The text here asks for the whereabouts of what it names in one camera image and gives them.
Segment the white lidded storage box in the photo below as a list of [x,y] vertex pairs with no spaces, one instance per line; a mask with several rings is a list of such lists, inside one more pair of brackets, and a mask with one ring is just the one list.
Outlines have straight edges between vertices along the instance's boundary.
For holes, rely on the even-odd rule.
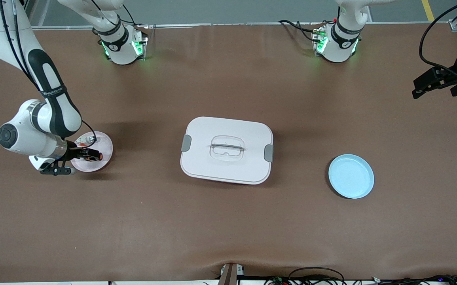
[[186,128],[180,166],[190,177],[256,185],[270,176],[273,152],[267,125],[202,116]]

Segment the pink round plate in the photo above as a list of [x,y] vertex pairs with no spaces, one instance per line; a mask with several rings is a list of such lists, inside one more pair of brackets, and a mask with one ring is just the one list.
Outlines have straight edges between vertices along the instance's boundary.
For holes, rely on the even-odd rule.
[[[93,149],[93,151],[98,151],[103,155],[103,159],[101,161],[78,161],[76,159],[71,160],[72,166],[83,173],[94,173],[103,169],[107,164],[109,164],[112,154],[113,154],[113,143],[111,138],[99,131],[88,132],[84,135],[94,135],[97,138],[97,141],[89,146],[89,148]],[[80,153],[79,157],[82,158],[84,153]]]

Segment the light blue round plate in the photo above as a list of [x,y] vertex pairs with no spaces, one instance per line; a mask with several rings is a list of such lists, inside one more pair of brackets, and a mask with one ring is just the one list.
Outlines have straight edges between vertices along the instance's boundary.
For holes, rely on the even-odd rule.
[[366,197],[375,184],[371,166],[354,154],[335,157],[328,166],[327,176],[333,190],[347,199]]

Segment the brown table cover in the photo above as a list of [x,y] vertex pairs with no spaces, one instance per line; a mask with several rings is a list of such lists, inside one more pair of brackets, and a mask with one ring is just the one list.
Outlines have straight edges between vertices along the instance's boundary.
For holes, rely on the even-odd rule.
[[[0,146],[0,283],[210,279],[321,266],[348,279],[457,275],[457,97],[413,99],[424,24],[368,25],[341,64],[282,25],[156,29],[148,56],[105,59],[89,30],[37,31],[83,119],[113,141],[103,170],[41,175]],[[0,60],[0,125],[38,92]],[[267,180],[187,176],[194,118],[261,122]],[[374,187],[347,199],[328,166],[354,154]]]

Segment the brown metal bracket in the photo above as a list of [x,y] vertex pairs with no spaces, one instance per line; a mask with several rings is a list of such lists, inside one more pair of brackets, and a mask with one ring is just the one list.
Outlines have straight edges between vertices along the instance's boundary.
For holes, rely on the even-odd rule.
[[220,273],[221,276],[217,285],[241,285],[239,277],[245,275],[243,265],[236,263],[223,265]]

